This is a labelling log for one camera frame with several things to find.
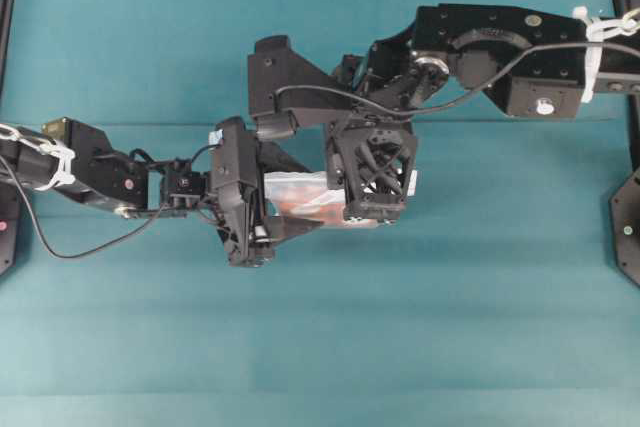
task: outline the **black plastic part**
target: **black plastic part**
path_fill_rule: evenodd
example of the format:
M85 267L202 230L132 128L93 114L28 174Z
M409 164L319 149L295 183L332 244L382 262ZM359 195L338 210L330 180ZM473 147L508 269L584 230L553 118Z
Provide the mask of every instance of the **black plastic part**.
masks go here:
M261 144L240 117L216 126L221 143L211 151L208 198L229 263L259 267L275 256L274 247L320 227L322 222L267 215L264 172L306 168L273 143Z
M4 80L9 32L11 31L11 13L13 0L0 0L0 93Z
M13 0L0 0L0 100L12 11ZM0 184L0 275L14 263L21 202L15 187Z
M0 275L14 263L19 220L20 198L16 188L0 184Z
M613 0L616 16L640 7L640 0ZM633 170L640 167L640 95L629 96L628 109L629 153Z
M640 169L609 202L618 267L640 285Z
M286 85L312 84L344 89L291 49L284 35L256 42L249 56L249 114L257 125L260 140L290 137L298 128L330 122L351 112L351 101L327 92L289 90L276 95Z
M148 170L143 163L115 151L102 130L64 117L45 124L43 132L63 141L76 154L71 164L76 182L57 187L59 193L111 212L147 208Z
M613 0L616 16L640 7L640 0ZM610 201L618 267L640 285L640 95L629 96L629 154L634 169Z
M583 41L582 22L520 7L440 4L418 8L415 55L446 62L467 88L497 73L523 50L538 44ZM525 58L485 94L513 117L573 118L584 89L584 51L552 50ZM555 110L542 115L539 99Z

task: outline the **screw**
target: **screw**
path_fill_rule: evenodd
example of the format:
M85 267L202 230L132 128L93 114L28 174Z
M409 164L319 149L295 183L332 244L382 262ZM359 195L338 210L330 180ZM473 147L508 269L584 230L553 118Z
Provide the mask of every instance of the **screw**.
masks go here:
M524 23L527 24L529 27L538 27L542 24L542 17L535 14L527 15L524 18Z
M609 83L609 85L607 85L607 87L611 92L622 92L622 90L624 89L624 85L622 85L620 82L611 82Z

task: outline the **plastic bag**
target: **plastic bag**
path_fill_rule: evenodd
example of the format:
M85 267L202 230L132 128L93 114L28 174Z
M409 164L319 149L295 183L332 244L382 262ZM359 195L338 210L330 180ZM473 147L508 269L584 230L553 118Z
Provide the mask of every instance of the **plastic bag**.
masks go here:
M415 190L417 172L411 176L409 195ZM327 188L326 172L270 172L264 176L265 197L271 201L278 215L319 220L324 227L374 228L373 219L350 220L342 218L344 190Z

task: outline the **white knob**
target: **white knob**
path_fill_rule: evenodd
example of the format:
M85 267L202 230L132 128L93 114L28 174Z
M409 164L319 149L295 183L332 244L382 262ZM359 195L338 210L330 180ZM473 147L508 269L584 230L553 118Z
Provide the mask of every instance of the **white knob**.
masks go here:
M536 101L536 112L540 115L551 115L555 110L551 99L542 98Z

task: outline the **black mount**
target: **black mount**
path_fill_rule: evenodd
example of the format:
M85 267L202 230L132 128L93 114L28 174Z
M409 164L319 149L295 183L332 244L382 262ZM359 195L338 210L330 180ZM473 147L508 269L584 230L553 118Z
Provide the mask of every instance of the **black mount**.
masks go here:
M616 15L622 15L640 7L640 0L613 0L613 4ZM613 194L609 205L618 267L640 285L640 95L629 96L627 118L634 173Z
M13 0L0 0L0 103L12 11ZM13 265L15 259L20 204L15 187L0 185L0 275Z

